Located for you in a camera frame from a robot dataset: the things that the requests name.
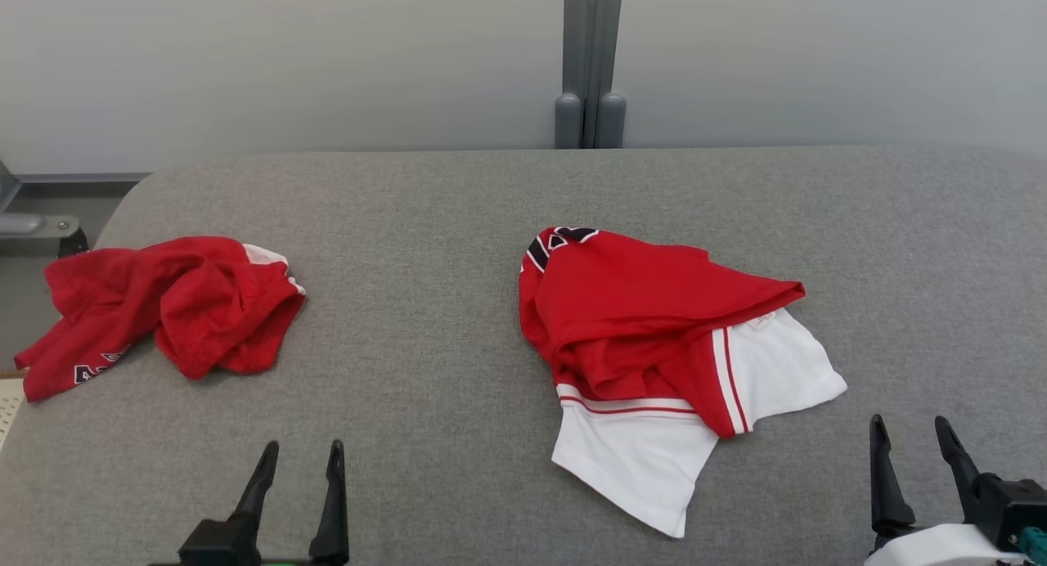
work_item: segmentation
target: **white wall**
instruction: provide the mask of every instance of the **white wall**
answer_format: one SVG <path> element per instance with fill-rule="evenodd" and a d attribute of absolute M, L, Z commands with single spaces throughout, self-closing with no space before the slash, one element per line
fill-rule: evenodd
<path fill-rule="evenodd" d="M 552 148 L 563 0 L 0 0 L 0 160 Z"/>
<path fill-rule="evenodd" d="M 614 89 L 627 148 L 1047 156 L 1047 0 L 622 0 Z"/>

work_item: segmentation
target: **clothing label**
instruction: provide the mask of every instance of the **clothing label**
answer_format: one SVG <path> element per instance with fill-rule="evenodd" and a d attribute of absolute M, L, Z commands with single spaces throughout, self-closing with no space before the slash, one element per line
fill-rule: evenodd
<path fill-rule="evenodd" d="M 754 329 L 763 329 L 766 326 L 766 323 L 770 323 L 771 319 L 774 319 L 774 312 L 766 313 L 766 315 L 762 317 L 755 317 L 753 320 L 748 320 L 745 324 L 749 324 L 750 327 Z"/>

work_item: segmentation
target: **red stripe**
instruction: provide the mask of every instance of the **red stripe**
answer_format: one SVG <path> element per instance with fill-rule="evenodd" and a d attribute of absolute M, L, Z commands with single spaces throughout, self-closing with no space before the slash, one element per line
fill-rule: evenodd
<path fill-rule="evenodd" d="M 580 403 L 581 406 L 585 407 L 586 410 L 589 410 L 589 412 L 596 413 L 598 415 L 614 415 L 617 413 L 636 413 L 640 412 L 640 410 L 658 410 L 659 412 L 663 413 L 684 413 L 689 415 L 695 414 L 694 410 L 671 409 L 669 407 L 634 407 L 631 409 L 596 410 L 593 407 L 586 405 L 585 401 L 576 398 L 576 395 L 560 395 L 560 401 L 574 401 L 575 403 Z"/>
<path fill-rule="evenodd" d="M 745 422 L 745 411 L 741 408 L 741 401 L 738 399 L 738 387 L 734 384 L 734 371 L 731 369 L 731 344 L 727 339 L 727 329 L 723 329 L 723 357 L 727 358 L 727 377 L 731 379 L 731 391 L 734 392 L 734 403 L 738 407 L 738 416 L 741 417 L 743 433 L 749 432 L 749 422 Z"/>

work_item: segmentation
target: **gray table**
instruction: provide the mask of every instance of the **gray table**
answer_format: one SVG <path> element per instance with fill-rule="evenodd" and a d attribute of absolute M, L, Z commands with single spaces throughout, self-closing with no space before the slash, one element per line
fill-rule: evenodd
<path fill-rule="evenodd" d="M 231 235 L 290 257 L 309 300 L 264 375 L 190 383 L 146 339 L 23 409 L 0 455 L 0 562 L 170 560 L 231 510 L 269 439 L 261 547 L 299 554 L 334 438 L 355 564 L 861 562 L 874 412 L 925 522 L 960 518 L 935 413 L 983 470 L 1047 481 L 1045 172 L 982 150 L 833 148 L 255 156 L 154 175 L 99 246 Z M 516 275 L 551 224 L 801 279 L 790 310 L 850 385 L 721 443 L 683 541 L 549 460 L 560 413 L 519 336 Z"/>

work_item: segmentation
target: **red fabric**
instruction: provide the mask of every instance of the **red fabric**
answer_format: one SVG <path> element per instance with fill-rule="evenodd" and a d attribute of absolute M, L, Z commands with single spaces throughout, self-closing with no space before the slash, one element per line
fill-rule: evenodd
<path fill-rule="evenodd" d="M 261 372 L 273 364 L 304 295 L 287 265 L 251 264 L 232 239 L 183 237 L 146 249 L 97 249 L 48 265 L 62 320 L 16 355 L 30 403 L 82 384 L 136 339 L 156 342 L 190 379 L 215 365 Z"/>
<path fill-rule="evenodd" d="M 720 387 L 711 332 L 803 295 L 803 284 L 723 268 L 690 246 L 550 227 L 524 256 L 520 329 L 554 383 L 595 401 L 684 399 L 732 436 L 723 398 L 735 394 Z"/>

